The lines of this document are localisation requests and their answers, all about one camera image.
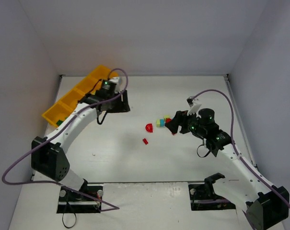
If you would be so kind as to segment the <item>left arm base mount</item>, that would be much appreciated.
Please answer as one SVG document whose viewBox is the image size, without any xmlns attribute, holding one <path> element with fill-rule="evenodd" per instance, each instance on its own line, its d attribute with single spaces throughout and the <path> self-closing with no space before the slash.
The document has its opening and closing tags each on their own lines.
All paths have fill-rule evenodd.
<svg viewBox="0 0 290 230">
<path fill-rule="evenodd" d="M 58 214 L 89 214 L 100 213 L 101 202 L 77 194 L 65 187 L 60 188 L 57 213 Z"/>
</svg>

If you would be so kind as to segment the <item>red arch lego piece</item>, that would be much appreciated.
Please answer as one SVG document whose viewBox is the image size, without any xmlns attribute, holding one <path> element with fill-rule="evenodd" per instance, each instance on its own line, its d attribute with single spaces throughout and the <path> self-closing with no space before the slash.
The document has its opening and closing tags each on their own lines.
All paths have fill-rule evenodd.
<svg viewBox="0 0 290 230">
<path fill-rule="evenodd" d="M 153 132 L 153 125 L 152 125 L 152 123 L 148 123 L 148 124 L 145 126 L 145 130 L 146 130 L 148 133 L 152 133 L 152 132 Z"/>
</svg>

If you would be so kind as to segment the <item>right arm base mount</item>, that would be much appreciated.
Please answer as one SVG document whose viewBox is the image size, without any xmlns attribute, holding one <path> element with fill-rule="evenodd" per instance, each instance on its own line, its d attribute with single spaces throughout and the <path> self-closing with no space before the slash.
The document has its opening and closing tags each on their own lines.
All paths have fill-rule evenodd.
<svg viewBox="0 0 290 230">
<path fill-rule="evenodd" d="M 190 207 L 192 211 L 210 211 L 210 210 L 235 210 L 235 204 L 226 198 L 217 195 L 213 189 L 213 184 L 224 179 L 221 173 L 213 174 L 204 179 L 202 184 L 188 184 Z"/>
</svg>

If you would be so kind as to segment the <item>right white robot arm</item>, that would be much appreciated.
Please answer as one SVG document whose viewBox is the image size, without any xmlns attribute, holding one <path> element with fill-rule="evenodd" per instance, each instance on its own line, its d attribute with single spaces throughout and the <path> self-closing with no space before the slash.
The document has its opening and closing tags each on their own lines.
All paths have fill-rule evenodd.
<svg viewBox="0 0 290 230">
<path fill-rule="evenodd" d="M 267 230 L 289 216 L 290 195 L 265 179 L 242 154 L 236 154 L 232 139 L 214 120 L 215 112 L 204 108 L 198 114 L 177 111 L 165 126 L 173 133 L 191 133 L 213 154 L 215 173 L 205 178 L 211 199 L 222 196 L 240 208 L 257 230 Z"/>
</svg>

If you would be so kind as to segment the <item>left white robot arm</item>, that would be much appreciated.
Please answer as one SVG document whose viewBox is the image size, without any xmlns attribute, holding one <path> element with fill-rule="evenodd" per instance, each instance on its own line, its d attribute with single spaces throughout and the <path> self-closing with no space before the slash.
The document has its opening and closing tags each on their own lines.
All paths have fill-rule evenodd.
<svg viewBox="0 0 290 230">
<path fill-rule="evenodd" d="M 130 111 L 127 90 L 121 90 L 121 77 L 103 80 L 95 93 L 85 94 L 68 118 L 52 133 L 32 141 L 31 167 L 61 186 L 85 193 L 88 182 L 71 168 L 66 153 L 75 138 L 102 112 Z"/>
</svg>

